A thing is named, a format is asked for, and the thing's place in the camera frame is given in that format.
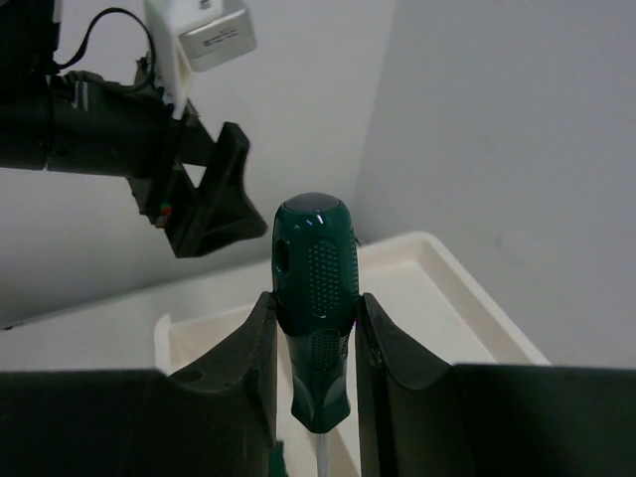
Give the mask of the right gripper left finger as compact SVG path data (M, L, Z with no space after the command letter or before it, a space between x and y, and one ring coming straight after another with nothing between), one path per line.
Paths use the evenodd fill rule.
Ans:
M203 356L159 370L5 372L5 476L264 476L276 444L276 316L262 293Z

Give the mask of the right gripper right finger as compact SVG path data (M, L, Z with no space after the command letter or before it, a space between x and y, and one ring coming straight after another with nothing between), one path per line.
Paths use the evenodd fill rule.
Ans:
M631 476L628 369L451 365L397 326L372 294L356 323L366 476Z

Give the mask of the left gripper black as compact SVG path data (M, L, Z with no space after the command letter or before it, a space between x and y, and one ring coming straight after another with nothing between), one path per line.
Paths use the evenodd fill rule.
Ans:
M178 258L262 237L267 224L244 187L250 142L241 128L226 122L214 140L198 125L178 154L183 128L155 84L155 43L131 84L75 70L89 35L59 64L59 5L1 4L2 167L127 179L140 213L166 229Z

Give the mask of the long green screwdriver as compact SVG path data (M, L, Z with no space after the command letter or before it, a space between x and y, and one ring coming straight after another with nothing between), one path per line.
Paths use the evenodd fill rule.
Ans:
M329 434L350 415L349 338L359 301L350 212L310 192L284 201L272 233L272 295L291 364L292 415L316 440L318 475L330 474Z

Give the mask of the white drawer container box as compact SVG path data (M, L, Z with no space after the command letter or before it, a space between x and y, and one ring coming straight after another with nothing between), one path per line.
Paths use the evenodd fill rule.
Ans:
M410 233L363 246L358 252L363 292L375 295L390 318L442 360L455 363L537 364L550 362L440 240ZM166 374L203 356L240 326L265 285L265 264L222 273L220 291L239 285L246 302L222 310L214 305L200 317L155 326L155 364ZM290 413L291 365L277 328L277 439L283 442L289 476L318 476L316 439ZM347 393L351 415L328 434L330 476L361 476L357 415L355 337L349 344Z

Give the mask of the stubby green screwdriver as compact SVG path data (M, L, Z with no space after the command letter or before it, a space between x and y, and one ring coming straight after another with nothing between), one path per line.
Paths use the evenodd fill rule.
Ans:
M269 454L268 477L287 477L288 472L284 458L284 442L277 440Z

